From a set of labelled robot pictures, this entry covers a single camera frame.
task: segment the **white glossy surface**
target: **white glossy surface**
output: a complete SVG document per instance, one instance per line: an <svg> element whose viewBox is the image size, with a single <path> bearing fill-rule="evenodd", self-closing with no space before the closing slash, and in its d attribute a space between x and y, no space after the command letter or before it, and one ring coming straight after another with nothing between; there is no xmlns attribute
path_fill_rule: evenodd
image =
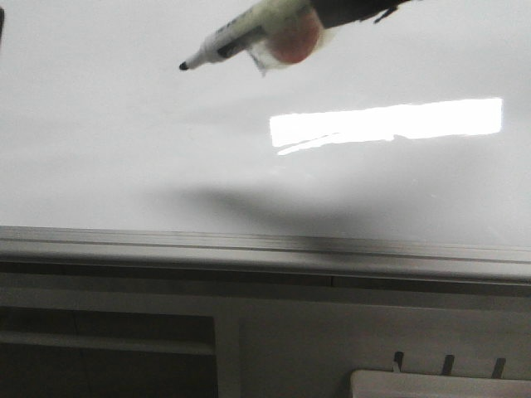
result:
<svg viewBox="0 0 531 398"><path fill-rule="evenodd" d="M531 7L410 2L261 78L186 73L252 4L3 0L0 225L531 245ZM499 133L279 156L270 118L503 100Z"/></svg>

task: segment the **whiteboard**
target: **whiteboard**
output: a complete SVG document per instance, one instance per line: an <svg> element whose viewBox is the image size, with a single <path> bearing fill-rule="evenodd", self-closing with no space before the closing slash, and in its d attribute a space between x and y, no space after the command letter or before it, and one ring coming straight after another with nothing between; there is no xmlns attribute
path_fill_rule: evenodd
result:
<svg viewBox="0 0 531 398"><path fill-rule="evenodd" d="M2 0L0 225L531 245L529 2L408 2L265 77L178 70L252 3ZM463 100L499 127L423 113Z"/></svg>

